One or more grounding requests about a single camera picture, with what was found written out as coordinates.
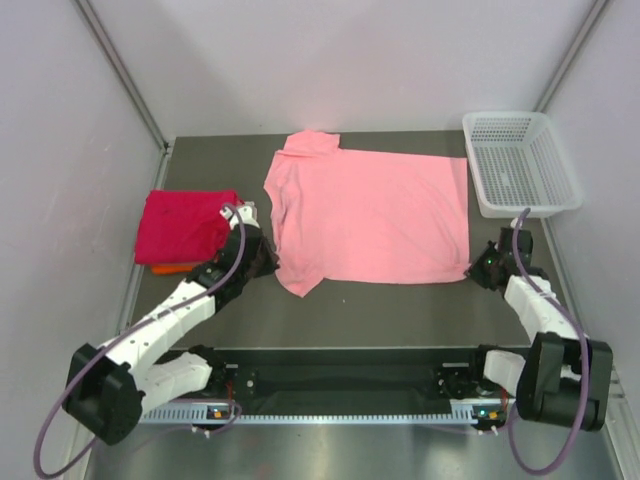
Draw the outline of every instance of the white wall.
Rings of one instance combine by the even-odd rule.
[[[585,190],[553,234],[589,332],[614,349],[640,424],[640,2],[612,2],[549,114]]]
[[[93,0],[165,135],[532,109],[592,0]]]
[[[0,2],[0,65],[0,476],[21,480],[72,353],[115,331],[159,151],[70,1]]]

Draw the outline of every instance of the metal table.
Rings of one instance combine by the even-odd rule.
[[[271,237],[271,205],[263,182],[284,135],[179,138],[164,188],[234,188],[253,200]],[[347,133],[343,148],[465,156],[462,132]],[[469,178],[472,258],[497,239],[505,220],[481,217]],[[540,222],[533,264],[544,268],[555,291],[560,282]],[[179,277],[143,274],[132,318],[137,320],[172,291]],[[225,348],[429,347],[481,343],[524,345],[527,336],[499,294],[470,281],[447,285],[374,285],[324,280],[300,299],[275,277],[250,283],[219,315],[187,334],[177,347],[204,343]],[[365,479],[527,478],[509,452],[505,435],[466,437],[411,426],[238,427],[209,441],[189,432],[160,438],[133,457],[135,445],[161,430],[141,426],[122,444],[94,455],[88,479]],[[548,463],[567,431],[519,426],[525,458]],[[570,459],[548,478],[616,478],[618,467],[604,434],[579,436]]]
[[[258,220],[272,238],[271,202],[263,189],[274,152],[285,135],[178,138],[165,182],[167,190],[235,188],[253,200]],[[462,132],[348,133],[343,148],[466,156]],[[472,258],[497,240],[507,220],[480,215],[469,177],[469,230]],[[556,291],[559,281],[539,221],[527,222],[535,247],[533,262],[544,268]],[[163,300],[180,276],[143,274],[133,319]],[[251,282],[245,293],[214,320],[187,334],[178,346],[218,347],[451,347],[496,343],[523,345],[528,338],[498,294],[470,281],[445,285],[376,285],[324,280],[304,299],[275,276]]]

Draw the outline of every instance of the black bracket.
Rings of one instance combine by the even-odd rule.
[[[598,431],[604,425],[613,368],[613,352],[605,342],[587,340],[589,396],[581,429]],[[580,380],[564,378],[563,366],[581,373],[580,344],[555,333],[538,333],[529,349],[516,392],[518,413],[525,420],[570,427],[580,398]]]
[[[97,354],[88,343],[71,359],[67,385]],[[138,424],[144,393],[136,389],[129,365],[101,358],[62,404],[73,418],[107,445],[123,440]]]

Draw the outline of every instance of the metal frame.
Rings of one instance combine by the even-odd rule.
[[[542,220],[542,226],[553,263],[558,272],[567,308],[580,321],[580,318],[583,317],[580,307],[571,293],[573,291],[571,276],[568,274],[568,269],[562,260],[553,233],[553,227],[547,219]],[[618,461],[621,477],[625,480],[635,480],[640,478],[640,431],[633,419],[629,403],[620,384],[620,379],[615,370],[615,363],[613,368],[607,405],[607,419],[605,421],[606,428],[603,431],[606,432],[611,452]]]
[[[167,166],[173,152],[173,145],[168,145],[167,149],[163,149],[160,153],[160,161],[158,165],[158,171],[153,179],[152,188],[160,188],[164,185],[165,178],[167,176]],[[140,281],[142,280],[142,267],[131,261],[131,271],[129,273],[129,280],[127,281],[127,289],[121,300],[120,314],[118,316],[118,324],[113,330],[113,334],[119,335],[129,323],[129,319],[133,314],[133,307],[138,295],[138,289],[140,288]],[[87,443],[91,441],[93,434],[77,423],[77,427],[73,433],[69,449],[66,452],[65,462],[67,464],[73,455],[80,451]],[[86,476],[87,468],[91,454],[85,455],[85,457],[70,471],[65,473],[62,478],[64,480],[83,480]]]
[[[169,142],[166,140],[166,137],[163,135],[162,130],[160,130],[160,127],[153,118],[149,107],[147,107],[147,104],[142,98],[142,95],[136,87],[135,82],[131,78],[127,67],[120,58],[118,51],[113,45],[109,34],[102,25],[102,22],[100,21],[98,14],[93,8],[93,5],[89,0],[71,0],[71,3],[74,4],[76,9],[78,10],[78,13],[85,21],[85,24],[98,42],[98,46],[109,62],[109,65],[111,65],[111,67],[113,68],[113,71],[115,72],[116,76],[120,80],[120,83],[127,92],[131,103],[133,104],[143,123],[149,130],[149,133],[158,144],[158,147],[160,147],[163,151],[166,151],[169,148]]]
[[[167,163],[169,161],[171,151],[170,145],[166,137],[162,133],[160,127],[151,114],[146,102],[140,94],[135,82],[131,78],[128,69],[118,54],[111,38],[106,32],[102,22],[97,15],[95,8],[89,0],[71,0],[72,4],[77,8],[80,16],[85,21],[87,27],[96,39],[99,47],[105,55],[107,61],[113,68],[116,76],[120,80],[123,88],[127,92],[132,104],[140,115],[143,123],[149,130],[159,148],[162,149],[162,159],[159,166],[158,175],[154,181],[155,187],[161,187],[164,183],[166,175]],[[585,16],[580,28],[576,32],[571,44],[565,51],[562,60],[549,79],[544,91],[536,103],[535,111],[545,112],[560,86],[565,81],[573,66],[575,65],[579,55],[582,53],[587,41],[592,36],[595,27],[602,19],[607,7],[611,4],[611,0],[595,0],[589,12]],[[576,311],[576,305],[571,295],[570,278],[565,274],[563,262],[559,256],[552,228],[548,221],[543,220],[545,235],[549,243],[549,247],[553,256],[554,263],[558,269],[559,277],[562,283],[562,289],[567,299],[568,307],[572,311]],[[135,298],[137,296],[140,285],[142,269],[139,266],[133,266],[128,283],[128,289],[123,299],[120,322],[116,332],[126,328],[129,324],[133,312]],[[624,478],[640,478],[640,434],[631,415],[629,405],[626,401],[624,391],[620,385],[617,374],[614,372],[612,378],[611,398],[609,401],[609,409],[607,415],[606,431],[608,433],[612,451],[615,454],[621,475]],[[69,451],[69,457],[72,451],[77,451],[85,441],[88,441],[90,434],[84,429],[78,428],[75,434],[74,442]],[[68,472],[64,478],[68,480],[84,478],[86,468],[89,462],[89,456],[78,467]]]
[[[560,85],[564,82],[568,73],[575,65],[575,62],[587,43],[587,40],[589,40],[593,34],[596,25],[600,20],[602,20],[602,17],[610,4],[611,0],[595,0],[585,19],[582,21],[580,28],[578,28],[573,41],[562,56],[562,60],[560,61],[558,68],[553,72],[553,75],[549,79],[542,95],[538,99],[534,111],[545,112],[547,110],[556,92],[560,88]]]

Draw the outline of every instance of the purple tube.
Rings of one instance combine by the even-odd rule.
[[[212,285],[211,288],[209,288],[206,292],[202,292],[198,295],[188,298],[183,302],[180,302],[174,305],[171,308],[171,310],[165,310],[163,312],[160,312],[157,318],[165,317],[172,311],[175,311],[179,308],[186,307],[187,305],[190,305],[191,303],[200,300],[206,295],[210,295],[211,293],[215,292],[220,287],[222,287],[225,283],[227,283],[227,281],[231,278],[231,276],[236,272],[236,270],[240,266],[240,261],[242,260],[242,255],[244,254],[247,233],[238,209],[234,205],[231,205],[229,203],[225,203],[224,206],[226,208],[229,208],[233,212],[235,217],[238,219],[238,225],[240,227],[240,248],[238,249],[238,256],[233,262],[233,265],[231,266],[229,271],[225,273],[224,276],[220,280],[218,280],[214,285]],[[53,418],[55,417],[56,413],[58,413],[58,410],[60,409],[60,407],[62,407],[62,404],[67,399],[67,397],[71,394],[73,389],[80,383],[80,381],[85,377],[85,375],[95,366],[95,364],[98,363],[103,357],[105,357],[111,350],[113,350],[116,346],[118,346],[120,343],[126,340],[129,336],[131,336],[138,330],[146,327],[147,325],[149,325],[151,322],[154,322],[155,320],[156,320],[155,318],[151,318],[151,317],[147,318],[145,320],[138,322],[126,332],[120,334],[120,336],[117,337],[113,342],[111,342],[109,345],[107,345],[106,347],[98,351],[98,354],[95,357],[93,357],[91,361],[89,361],[89,363],[87,363],[84,366],[84,368],[82,368],[82,370],[80,370],[78,374],[75,377],[73,377],[73,379],[69,382],[69,384],[67,385],[67,388],[65,388],[64,392],[62,392],[58,400],[56,400],[56,402],[53,404],[53,407],[51,407],[51,411],[49,411],[49,414],[45,418],[44,423],[40,428],[40,432],[38,432],[36,444],[33,449],[33,468],[36,472],[36,475],[38,475],[39,478],[42,478],[44,480],[50,480],[50,479],[59,477],[63,473],[69,471],[69,469],[71,469],[76,463],[78,463],[80,459],[84,457],[86,453],[96,444],[97,438],[94,437],[87,444],[87,446],[84,447],[82,451],[78,455],[76,455],[67,465],[65,465],[60,470],[54,473],[47,473],[42,469],[41,457],[42,457],[42,445],[44,443],[44,438],[47,434],[47,431],[49,430],[49,427],[51,426],[51,422],[53,421]]]
[[[179,400],[174,400],[173,403],[178,403],[178,402],[193,402],[194,400],[191,399],[179,399]],[[220,435],[221,433],[224,433],[226,431],[228,431],[234,423],[236,423],[238,421],[238,419],[241,417],[242,415],[242,407],[240,406],[239,403],[236,403],[234,400],[216,400],[216,399],[212,399],[212,400],[208,400],[210,402],[216,402],[216,403],[227,403],[229,406],[232,406],[234,409],[234,415],[233,418],[231,420],[229,420],[227,423],[225,423],[223,426],[221,426],[220,428],[216,429],[216,430],[210,430],[210,434],[211,435]],[[140,452],[140,450],[145,449],[146,447],[148,447],[149,445],[151,445],[153,442],[155,442],[156,440],[164,437],[165,435],[168,435],[170,433],[173,432],[178,432],[178,431],[191,431],[193,428],[196,428],[197,430],[202,430],[199,429],[197,427],[192,427],[191,425],[177,425],[175,427],[170,427],[167,428],[165,430],[162,430],[160,432],[158,432],[156,435],[153,435],[152,437],[148,438],[147,440],[143,441],[140,445],[134,447],[126,457],[124,457],[123,459],[121,459],[120,461],[118,461],[115,465],[111,465],[110,468],[113,469],[115,467],[119,467],[120,465],[122,465],[124,462],[128,461],[129,459],[131,459],[135,454],[137,454],[138,452]]]
[[[513,256],[516,261],[516,265],[518,266],[518,270],[520,271],[520,275],[525,281],[533,288],[536,292],[542,294],[542,289],[531,279],[529,274],[524,268],[522,263],[522,259],[520,258],[520,253],[518,251],[518,235],[520,234],[520,229],[522,228],[522,223],[524,222],[527,215],[531,212],[530,208],[526,208],[518,217],[518,221],[516,222],[516,226],[513,229],[513,237],[511,239]],[[551,305],[554,306],[558,312],[564,316],[567,321],[574,328],[576,333],[578,334],[578,342],[580,343],[580,363],[582,367],[582,378],[580,380],[580,400],[578,401],[578,410],[576,412],[576,418],[573,420],[573,425],[571,426],[571,430],[569,431],[569,436],[567,437],[567,441],[563,445],[558,456],[553,460],[549,465],[544,468],[535,469],[525,465],[522,457],[520,456],[520,452],[516,447],[513,425],[516,423],[516,420],[520,418],[518,416],[518,409],[512,409],[513,412],[509,415],[509,420],[507,421],[507,430],[509,432],[509,445],[511,446],[511,451],[513,452],[513,456],[516,459],[516,462],[525,472],[529,475],[542,476],[548,475],[551,472],[555,471],[562,465],[562,463],[567,459],[573,445],[576,441],[576,437],[580,432],[580,426],[582,425],[582,421],[584,420],[584,414],[587,409],[587,399],[589,398],[589,350],[587,346],[587,338],[584,335],[584,331],[580,324],[573,318],[571,313],[563,307],[557,300],[554,298],[550,298],[548,296],[544,297]]]

